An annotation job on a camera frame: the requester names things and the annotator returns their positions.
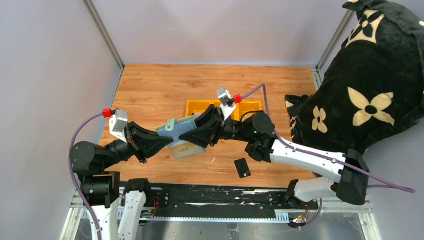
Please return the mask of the black credit card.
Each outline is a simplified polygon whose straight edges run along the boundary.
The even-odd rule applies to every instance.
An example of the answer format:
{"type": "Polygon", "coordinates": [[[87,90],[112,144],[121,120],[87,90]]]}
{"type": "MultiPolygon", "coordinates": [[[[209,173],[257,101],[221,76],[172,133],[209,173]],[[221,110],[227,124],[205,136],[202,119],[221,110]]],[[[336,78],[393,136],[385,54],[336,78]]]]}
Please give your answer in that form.
{"type": "Polygon", "coordinates": [[[245,158],[235,160],[234,165],[240,179],[247,178],[252,175],[248,162],[245,158]]]}

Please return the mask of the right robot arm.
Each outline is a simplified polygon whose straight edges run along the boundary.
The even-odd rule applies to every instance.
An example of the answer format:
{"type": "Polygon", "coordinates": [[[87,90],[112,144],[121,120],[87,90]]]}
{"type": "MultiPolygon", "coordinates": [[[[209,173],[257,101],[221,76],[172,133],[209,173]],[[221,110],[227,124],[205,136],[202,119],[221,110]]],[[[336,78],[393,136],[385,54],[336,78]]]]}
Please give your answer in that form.
{"type": "Polygon", "coordinates": [[[181,134],[180,140],[202,148],[213,147],[220,140],[246,142],[245,152],[258,162],[291,165],[320,176],[292,180],[287,198],[306,203],[337,197],[356,206],[366,202],[370,170],[356,150],[330,152],[279,139],[274,133],[275,125],[264,111],[255,112],[246,120],[234,120],[225,107],[211,104],[194,123],[196,128],[181,134]]]}

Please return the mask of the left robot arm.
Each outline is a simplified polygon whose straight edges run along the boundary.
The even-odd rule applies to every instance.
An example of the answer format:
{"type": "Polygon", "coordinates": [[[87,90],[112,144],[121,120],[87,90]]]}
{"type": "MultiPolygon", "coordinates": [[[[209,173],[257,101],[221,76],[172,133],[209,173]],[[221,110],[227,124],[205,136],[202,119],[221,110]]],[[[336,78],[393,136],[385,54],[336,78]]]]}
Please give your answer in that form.
{"type": "Polygon", "coordinates": [[[70,149],[77,191],[90,215],[92,239],[135,240],[145,204],[153,201],[146,178],[129,180],[120,192],[120,173],[106,169],[136,157],[141,163],[173,142],[171,137],[144,129],[135,122],[121,124],[117,139],[105,146],[81,141],[70,149]]]}

